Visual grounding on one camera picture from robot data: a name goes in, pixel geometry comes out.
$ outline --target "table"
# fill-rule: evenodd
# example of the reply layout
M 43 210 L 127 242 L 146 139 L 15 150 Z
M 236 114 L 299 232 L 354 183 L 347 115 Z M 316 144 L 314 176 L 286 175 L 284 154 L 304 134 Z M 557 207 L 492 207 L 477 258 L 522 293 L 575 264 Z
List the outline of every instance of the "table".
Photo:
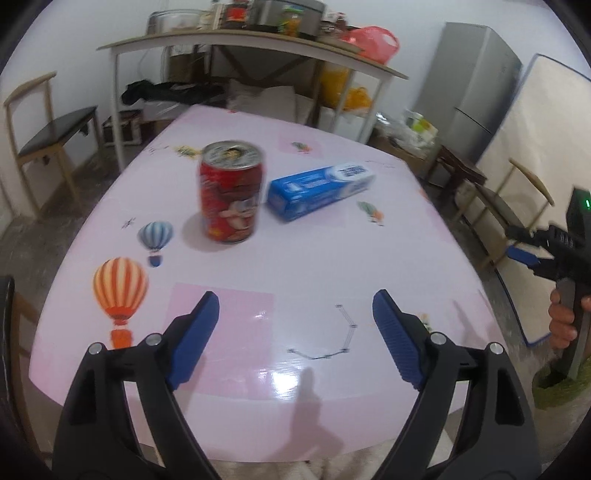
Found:
M 345 161 L 366 163 L 376 180 L 291 223 L 263 205 L 253 237 L 217 244 L 201 229 L 192 149 L 229 139 L 260 146 L 267 180 Z M 371 218 L 366 204 L 382 216 Z M 140 228 L 155 220 L 174 228 L 156 268 L 138 241 Z M 191 107 L 129 165 L 80 230 L 47 297 L 30 365 L 33 383 L 60 404 L 86 348 L 111 344 L 113 324 L 92 281 L 116 257 L 134 260 L 149 279 L 129 321 L 134 343 L 162 332 L 206 290 L 219 296 L 216 330 L 192 379 L 175 393 L 212 459 L 330 457 L 398 435 L 416 392 L 374 324 L 372 298 L 381 288 L 456 343 L 502 342 L 478 276 L 404 162 L 247 113 Z M 132 386 L 138 437 L 150 444 Z
M 440 206 L 444 206 L 451 199 L 452 195 L 463 185 L 464 181 L 483 186 L 487 180 L 486 176 L 478 168 L 463 161 L 444 145 L 439 149 L 437 156 L 425 174 L 425 182 L 428 185 L 437 186 L 434 183 L 430 183 L 430 180 L 438 166 L 442 166 L 450 174 L 450 178 L 442 188 L 437 199 Z M 457 215 L 454 217 L 454 220 L 458 220 L 460 216 Z
M 147 48 L 172 47 L 175 45 L 217 45 L 263 48 L 293 53 L 321 61 L 328 61 L 349 69 L 349 74 L 343 87 L 343 93 L 349 91 L 353 83 L 354 72 L 361 72 L 379 80 L 372 105 L 369 108 L 366 121 L 359 133 L 358 141 L 366 143 L 375 123 L 378 105 L 394 77 L 407 80 L 408 77 L 396 70 L 373 60 L 366 59 L 341 48 L 336 48 L 320 42 L 303 38 L 289 37 L 276 33 L 252 30 L 178 30 L 161 34 L 145 35 L 143 37 L 127 38 L 115 43 L 99 47 L 98 50 L 109 50 L 111 54 L 111 117 L 113 119 L 113 138 L 117 161 L 121 172 L 125 169 L 123 151 L 123 137 L 119 121 L 119 55 L 130 51 L 145 50 Z M 341 95 L 335 116 L 330 125 L 334 131 L 337 120 L 345 105 L 347 95 Z

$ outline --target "black chair seat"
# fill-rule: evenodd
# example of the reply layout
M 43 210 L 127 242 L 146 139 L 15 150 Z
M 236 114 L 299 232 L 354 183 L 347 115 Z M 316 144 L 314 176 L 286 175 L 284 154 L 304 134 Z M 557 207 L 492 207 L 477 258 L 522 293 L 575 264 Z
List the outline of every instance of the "black chair seat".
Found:
M 18 153 L 19 156 L 50 147 L 76 133 L 80 127 L 88 123 L 95 113 L 96 107 L 90 106 L 68 113 L 43 127 Z
M 525 225 L 519 220 L 517 215 L 511 210 L 511 207 L 507 205 L 507 203 L 498 196 L 495 192 L 482 185 L 475 185 L 476 190 L 478 191 L 479 197 L 486 203 L 489 203 L 489 208 L 491 209 L 492 214 L 499 220 L 501 223 L 505 223 L 503 226 L 507 227 L 508 225 L 524 227 Z

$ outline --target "gray refrigerator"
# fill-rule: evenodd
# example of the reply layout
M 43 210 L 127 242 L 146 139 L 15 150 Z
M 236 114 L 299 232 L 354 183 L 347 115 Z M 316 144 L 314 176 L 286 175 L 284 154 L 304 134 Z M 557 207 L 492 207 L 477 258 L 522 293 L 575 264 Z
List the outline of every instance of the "gray refrigerator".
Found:
M 493 29 L 447 23 L 414 111 L 439 129 L 443 145 L 474 164 L 509 109 L 521 66 Z

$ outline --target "black cloth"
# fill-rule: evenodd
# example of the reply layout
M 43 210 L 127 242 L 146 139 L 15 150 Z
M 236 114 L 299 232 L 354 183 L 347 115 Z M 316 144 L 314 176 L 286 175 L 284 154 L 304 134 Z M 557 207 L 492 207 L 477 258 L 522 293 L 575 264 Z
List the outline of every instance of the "black cloth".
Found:
M 196 105 L 217 100 L 225 94 L 223 86 L 214 83 L 174 83 L 153 84 L 149 80 L 130 83 L 121 95 L 124 105 L 133 105 L 140 99 L 160 100 Z

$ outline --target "blue striped hot air balloon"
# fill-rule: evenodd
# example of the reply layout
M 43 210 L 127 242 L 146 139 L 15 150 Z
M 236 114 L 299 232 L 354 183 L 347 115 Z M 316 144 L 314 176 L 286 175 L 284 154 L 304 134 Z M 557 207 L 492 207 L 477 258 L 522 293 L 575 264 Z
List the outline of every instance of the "blue striped hot air balloon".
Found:
M 170 222 L 152 222 L 139 230 L 138 239 L 150 250 L 148 261 L 152 267 L 157 267 L 162 263 L 160 250 L 170 242 L 173 232 Z

